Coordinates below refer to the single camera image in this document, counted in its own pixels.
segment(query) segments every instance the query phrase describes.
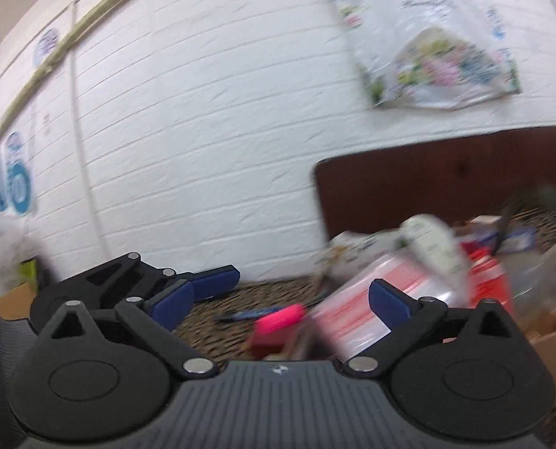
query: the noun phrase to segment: red bottle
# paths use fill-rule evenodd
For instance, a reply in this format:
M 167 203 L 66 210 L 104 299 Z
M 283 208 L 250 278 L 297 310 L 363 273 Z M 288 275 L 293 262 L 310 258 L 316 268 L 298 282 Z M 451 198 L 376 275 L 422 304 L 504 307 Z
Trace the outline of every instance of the red bottle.
M 490 256 L 487 248 L 480 248 L 469 256 L 472 266 L 469 270 L 470 307 L 475 307 L 482 299 L 496 299 L 508 313 L 512 314 L 511 289 L 502 265 Z

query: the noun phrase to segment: red plastic object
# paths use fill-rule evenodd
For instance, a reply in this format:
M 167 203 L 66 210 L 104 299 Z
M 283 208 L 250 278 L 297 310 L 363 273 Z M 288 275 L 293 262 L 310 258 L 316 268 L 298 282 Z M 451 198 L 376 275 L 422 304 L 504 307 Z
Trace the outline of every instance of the red plastic object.
M 470 254 L 473 263 L 469 271 L 471 288 L 470 307 L 475 307 L 482 299 L 496 299 L 512 314 L 511 295 L 502 265 L 490 256 L 490 250 L 480 248 Z
M 299 323 L 303 316 L 305 316 L 305 308 L 301 304 L 289 305 L 278 312 L 257 319 L 255 321 L 255 333 L 265 336 L 284 327 Z

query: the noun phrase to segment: blue gripper pad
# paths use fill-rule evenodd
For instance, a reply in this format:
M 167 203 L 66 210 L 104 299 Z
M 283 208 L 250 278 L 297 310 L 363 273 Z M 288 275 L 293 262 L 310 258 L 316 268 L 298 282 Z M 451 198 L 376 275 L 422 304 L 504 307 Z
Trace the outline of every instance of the blue gripper pad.
M 369 289 L 370 309 L 392 330 L 411 317 L 411 308 L 374 280 Z
M 143 304 L 143 310 L 168 331 L 174 331 L 193 307 L 193 285 L 177 280 Z
M 191 274 L 189 278 L 195 302 L 226 293 L 236 287 L 239 280 L 240 272 L 233 265 Z

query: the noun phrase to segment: floral plastic bag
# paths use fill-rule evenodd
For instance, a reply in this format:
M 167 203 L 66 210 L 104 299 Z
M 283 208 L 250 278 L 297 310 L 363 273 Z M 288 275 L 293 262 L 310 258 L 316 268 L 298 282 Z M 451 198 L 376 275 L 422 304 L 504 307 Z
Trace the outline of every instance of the floral plastic bag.
M 334 0 L 375 105 L 458 108 L 520 92 L 491 0 Z

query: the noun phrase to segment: brown wooden board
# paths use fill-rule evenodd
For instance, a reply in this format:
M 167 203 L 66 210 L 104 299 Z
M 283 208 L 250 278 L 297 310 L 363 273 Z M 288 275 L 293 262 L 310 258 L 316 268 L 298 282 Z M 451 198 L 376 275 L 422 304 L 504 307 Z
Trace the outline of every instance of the brown wooden board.
M 316 165 L 315 183 L 329 239 L 397 228 L 419 213 L 450 224 L 497 214 L 518 190 L 556 186 L 556 126 L 334 157 Z

